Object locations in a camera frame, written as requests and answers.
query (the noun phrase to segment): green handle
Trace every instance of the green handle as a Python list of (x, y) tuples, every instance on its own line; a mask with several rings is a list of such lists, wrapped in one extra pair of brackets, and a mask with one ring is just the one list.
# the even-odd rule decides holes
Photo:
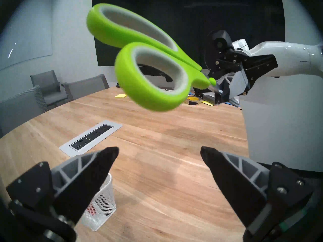
[[(155, 67), (174, 81), (173, 91), (154, 86), (141, 73), (139, 64)], [(133, 42), (117, 55), (115, 72), (119, 85), (137, 104), (154, 111), (169, 111), (185, 101), (190, 88), (205, 89), (209, 80), (198, 70), (151, 45)]]
[(146, 43), (199, 71), (202, 69), (163, 30), (122, 7), (105, 3), (93, 6), (87, 16), (87, 26), (90, 33), (105, 44), (122, 48), (132, 42)]

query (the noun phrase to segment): screw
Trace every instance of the screw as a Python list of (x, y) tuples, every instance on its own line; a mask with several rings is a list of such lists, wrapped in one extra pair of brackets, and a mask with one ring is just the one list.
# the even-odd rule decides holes
[(287, 190), (283, 187), (278, 187), (277, 192), (282, 193), (282, 194), (287, 194)]
[(300, 186), (304, 185), (304, 182), (302, 180), (298, 180), (298, 181), (296, 181), (296, 183), (299, 184)]

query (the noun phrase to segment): power outlet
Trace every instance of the power outlet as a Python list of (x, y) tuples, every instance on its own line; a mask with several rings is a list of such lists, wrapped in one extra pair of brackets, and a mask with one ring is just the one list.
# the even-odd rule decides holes
[(85, 135), (84, 137), (80, 138), (78, 141), (70, 145), (75, 150), (80, 150), (82, 147), (84, 147), (86, 144), (94, 141), (97, 137), (108, 131), (112, 126), (108, 126), (106, 124), (102, 125), (101, 127), (98, 127), (91, 133)]

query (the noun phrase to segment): green scissors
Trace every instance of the green scissors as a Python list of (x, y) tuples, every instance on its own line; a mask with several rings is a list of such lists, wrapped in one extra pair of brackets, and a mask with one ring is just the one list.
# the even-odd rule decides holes
[[(202, 67), (168, 34), (140, 15), (100, 3), (88, 13), (87, 27), (99, 41), (122, 48), (115, 60), (117, 80), (124, 92), (146, 109), (172, 110), (185, 101), (192, 86), (199, 89), (210, 86), (209, 79), (201, 73)], [(174, 81), (174, 90), (164, 91), (153, 85), (137, 64), (168, 74)]]

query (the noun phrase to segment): gray chair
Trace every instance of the gray chair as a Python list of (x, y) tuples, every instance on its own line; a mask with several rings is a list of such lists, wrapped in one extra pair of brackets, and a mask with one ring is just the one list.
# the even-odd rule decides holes
[(47, 106), (39, 85), (0, 102), (0, 137), (44, 112)]
[(56, 104), (59, 101), (68, 98), (64, 88), (60, 87), (54, 70), (37, 75), (31, 75), (30, 78), (33, 86), (40, 86), (47, 106)]
[(104, 74), (63, 85), (70, 101), (109, 88)]

